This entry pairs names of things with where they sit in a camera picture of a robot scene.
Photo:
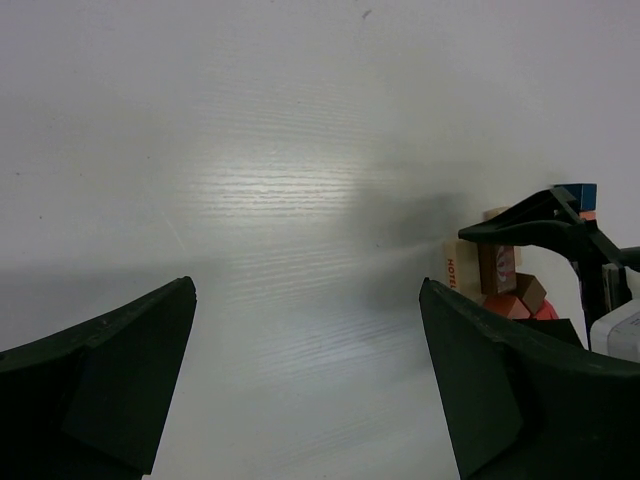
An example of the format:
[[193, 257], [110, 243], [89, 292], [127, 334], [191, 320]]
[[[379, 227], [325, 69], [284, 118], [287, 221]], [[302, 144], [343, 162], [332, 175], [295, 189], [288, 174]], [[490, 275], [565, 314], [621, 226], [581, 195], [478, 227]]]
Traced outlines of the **natural wood hotel block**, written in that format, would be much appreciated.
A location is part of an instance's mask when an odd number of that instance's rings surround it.
[[446, 240], [444, 258], [448, 286], [478, 302], [483, 294], [477, 246], [459, 239]]

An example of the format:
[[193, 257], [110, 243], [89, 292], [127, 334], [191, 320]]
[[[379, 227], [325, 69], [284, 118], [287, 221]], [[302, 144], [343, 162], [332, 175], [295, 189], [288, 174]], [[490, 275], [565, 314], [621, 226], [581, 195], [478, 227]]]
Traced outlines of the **dark blue cube block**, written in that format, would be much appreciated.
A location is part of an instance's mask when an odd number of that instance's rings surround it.
[[597, 208], [597, 184], [596, 183], [568, 183], [555, 184], [557, 188], [567, 190], [579, 204], [579, 210], [595, 211]]

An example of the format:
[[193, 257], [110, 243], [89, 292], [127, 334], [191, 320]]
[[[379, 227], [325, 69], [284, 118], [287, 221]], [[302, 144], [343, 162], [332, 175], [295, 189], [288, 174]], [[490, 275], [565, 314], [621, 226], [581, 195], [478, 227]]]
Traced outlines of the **brown printed rectangular block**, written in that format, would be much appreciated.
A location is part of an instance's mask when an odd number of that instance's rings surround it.
[[506, 245], [478, 245], [481, 292], [498, 295], [517, 287], [515, 251]]

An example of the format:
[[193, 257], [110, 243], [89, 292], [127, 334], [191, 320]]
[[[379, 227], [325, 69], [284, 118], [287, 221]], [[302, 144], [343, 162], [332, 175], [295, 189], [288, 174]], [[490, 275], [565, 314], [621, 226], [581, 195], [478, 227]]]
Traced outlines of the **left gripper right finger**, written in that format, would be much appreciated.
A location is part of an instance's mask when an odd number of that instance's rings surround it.
[[639, 366], [425, 279], [419, 304], [463, 479], [636, 479]]

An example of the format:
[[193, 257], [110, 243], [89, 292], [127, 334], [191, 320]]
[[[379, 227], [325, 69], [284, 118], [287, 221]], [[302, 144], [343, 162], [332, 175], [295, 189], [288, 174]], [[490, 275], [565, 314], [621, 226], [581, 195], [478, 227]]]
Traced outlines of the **salmon cube block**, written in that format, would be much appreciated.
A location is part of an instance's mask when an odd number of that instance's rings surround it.
[[512, 320], [528, 319], [531, 312], [515, 295], [490, 295], [483, 302], [483, 307], [495, 314]]

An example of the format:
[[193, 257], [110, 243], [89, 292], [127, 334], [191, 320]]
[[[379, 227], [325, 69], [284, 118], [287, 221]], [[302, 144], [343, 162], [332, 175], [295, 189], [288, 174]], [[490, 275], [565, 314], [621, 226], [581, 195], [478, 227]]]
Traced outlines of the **natural wood long block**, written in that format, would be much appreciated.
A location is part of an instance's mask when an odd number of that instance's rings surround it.
[[487, 210], [487, 211], [485, 211], [483, 213], [483, 220], [484, 221], [489, 221], [489, 220], [499, 216], [500, 214], [504, 213], [508, 209], [509, 209], [509, 206], [503, 206], [503, 207], [497, 207], [497, 208], [493, 208], [493, 209]]

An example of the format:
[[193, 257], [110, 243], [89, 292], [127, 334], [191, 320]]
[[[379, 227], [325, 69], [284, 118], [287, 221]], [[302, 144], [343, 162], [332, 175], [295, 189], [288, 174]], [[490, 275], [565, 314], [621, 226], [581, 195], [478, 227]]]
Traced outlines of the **orange cube block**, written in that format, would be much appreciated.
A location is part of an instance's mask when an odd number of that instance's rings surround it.
[[580, 218], [585, 220], [585, 221], [594, 221], [596, 219], [596, 212], [595, 211], [582, 211], [579, 214]]

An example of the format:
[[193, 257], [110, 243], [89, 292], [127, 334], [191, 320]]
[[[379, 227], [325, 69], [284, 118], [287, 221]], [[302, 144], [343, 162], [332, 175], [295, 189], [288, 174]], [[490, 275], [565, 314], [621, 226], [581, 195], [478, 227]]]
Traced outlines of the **brown cube block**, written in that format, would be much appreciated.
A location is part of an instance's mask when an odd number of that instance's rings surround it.
[[546, 289], [537, 277], [526, 273], [516, 274], [516, 288], [513, 293], [531, 316], [534, 316], [542, 308], [547, 296]]

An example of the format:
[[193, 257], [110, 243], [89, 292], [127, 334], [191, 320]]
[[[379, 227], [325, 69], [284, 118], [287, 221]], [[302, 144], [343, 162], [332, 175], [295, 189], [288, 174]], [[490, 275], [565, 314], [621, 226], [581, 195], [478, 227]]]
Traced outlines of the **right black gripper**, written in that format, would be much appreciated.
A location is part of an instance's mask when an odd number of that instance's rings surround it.
[[582, 220], [576, 199], [564, 188], [539, 191], [490, 220], [462, 228], [458, 238], [477, 244], [538, 246], [570, 250], [579, 241], [572, 267], [578, 277], [586, 333], [595, 322], [633, 298], [627, 269], [639, 272], [639, 248], [620, 249], [596, 220]]

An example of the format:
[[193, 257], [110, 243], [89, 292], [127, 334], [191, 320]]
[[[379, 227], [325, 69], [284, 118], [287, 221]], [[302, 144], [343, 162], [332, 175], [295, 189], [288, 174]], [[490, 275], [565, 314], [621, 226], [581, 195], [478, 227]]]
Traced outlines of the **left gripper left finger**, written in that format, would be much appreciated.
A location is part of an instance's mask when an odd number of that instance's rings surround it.
[[182, 277], [1, 354], [4, 479], [151, 473], [196, 310]]

